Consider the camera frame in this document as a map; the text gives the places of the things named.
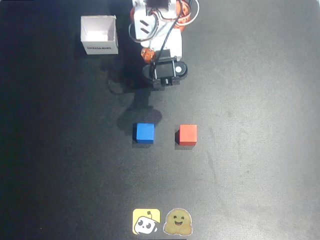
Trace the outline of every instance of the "orange robot part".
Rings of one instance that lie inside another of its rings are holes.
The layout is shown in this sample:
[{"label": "orange robot part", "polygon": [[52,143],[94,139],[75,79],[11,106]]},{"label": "orange robot part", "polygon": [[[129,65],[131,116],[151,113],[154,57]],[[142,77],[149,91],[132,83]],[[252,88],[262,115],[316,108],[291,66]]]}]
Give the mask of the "orange robot part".
[{"label": "orange robot part", "polygon": [[143,48],[141,50],[141,56],[143,57],[143,60],[147,63],[150,64],[151,61],[156,59],[156,53],[150,48]]},{"label": "orange robot part", "polygon": [[[191,16],[191,7],[190,5],[185,2],[184,0],[182,2],[182,16],[179,18],[178,23],[184,24],[190,21],[190,16]],[[176,14],[178,15],[180,13],[180,3],[179,1],[176,1]],[[186,26],[179,26],[175,25],[175,29],[180,29],[181,32],[183,32],[186,28]]]}]

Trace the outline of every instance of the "black cable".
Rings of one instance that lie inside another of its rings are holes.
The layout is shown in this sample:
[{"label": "black cable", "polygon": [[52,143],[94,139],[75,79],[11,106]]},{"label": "black cable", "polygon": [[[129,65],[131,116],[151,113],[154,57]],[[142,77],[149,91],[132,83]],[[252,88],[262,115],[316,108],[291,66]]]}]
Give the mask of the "black cable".
[{"label": "black cable", "polygon": [[163,41],[163,44],[162,44],[162,47],[161,47],[159,53],[157,54],[157,57],[156,57],[156,59],[155,59],[155,61],[154,61],[154,64],[151,64],[151,66],[150,66],[149,75],[150,75],[150,78],[151,78],[152,80],[153,80],[154,77],[155,77],[155,75],[154,75],[155,69],[156,69],[156,67],[157,67],[157,64],[159,63],[159,59],[160,59],[160,57],[161,57],[161,54],[162,54],[163,51],[164,51],[164,48],[165,48],[165,45],[166,45],[166,43],[167,43],[167,41],[168,41],[169,35],[170,35],[172,29],[174,29],[174,27],[176,26],[176,24],[177,24],[179,18],[181,17],[182,13],[184,12],[184,10],[183,10],[183,5],[182,5],[181,0],[178,0],[178,1],[179,1],[179,3],[180,3],[180,13],[179,13],[179,15],[176,17],[176,19],[174,20],[174,22],[173,22],[172,26],[170,27],[168,33],[166,34],[166,37],[165,37],[165,39],[164,39],[164,41]]}]

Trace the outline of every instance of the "black table surface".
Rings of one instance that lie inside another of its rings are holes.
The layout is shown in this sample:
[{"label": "black table surface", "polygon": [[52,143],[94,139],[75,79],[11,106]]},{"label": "black table surface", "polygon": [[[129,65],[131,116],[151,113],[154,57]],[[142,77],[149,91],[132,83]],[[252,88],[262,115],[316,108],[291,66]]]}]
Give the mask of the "black table surface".
[{"label": "black table surface", "polygon": [[[188,77],[155,91],[131,0],[0,2],[6,239],[320,239],[320,8],[201,0]],[[80,16],[116,15],[118,56],[87,56]],[[133,142],[155,123],[155,143]],[[194,148],[175,143],[196,124]],[[188,210],[187,237],[134,235],[134,209]]]}]

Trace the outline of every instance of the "white box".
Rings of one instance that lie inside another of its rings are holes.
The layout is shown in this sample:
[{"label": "white box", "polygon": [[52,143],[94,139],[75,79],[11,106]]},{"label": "white box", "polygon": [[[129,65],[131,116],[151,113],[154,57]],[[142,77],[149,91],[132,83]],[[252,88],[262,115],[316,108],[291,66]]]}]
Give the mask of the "white box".
[{"label": "white box", "polygon": [[116,16],[81,16],[81,42],[86,54],[118,54]]}]

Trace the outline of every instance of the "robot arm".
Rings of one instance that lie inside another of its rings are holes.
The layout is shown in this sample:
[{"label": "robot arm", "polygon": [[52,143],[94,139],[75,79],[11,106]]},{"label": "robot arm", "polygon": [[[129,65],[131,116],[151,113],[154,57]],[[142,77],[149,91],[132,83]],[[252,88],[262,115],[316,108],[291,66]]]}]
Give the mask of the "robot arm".
[{"label": "robot arm", "polygon": [[[129,35],[142,46],[141,56],[148,64],[143,75],[154,87],[179,84],[188,72],[181,62],[182,32],[191,19],[192,8],[186,0],[132,0]],[[134,26],[135,37],[131,32]]]}]

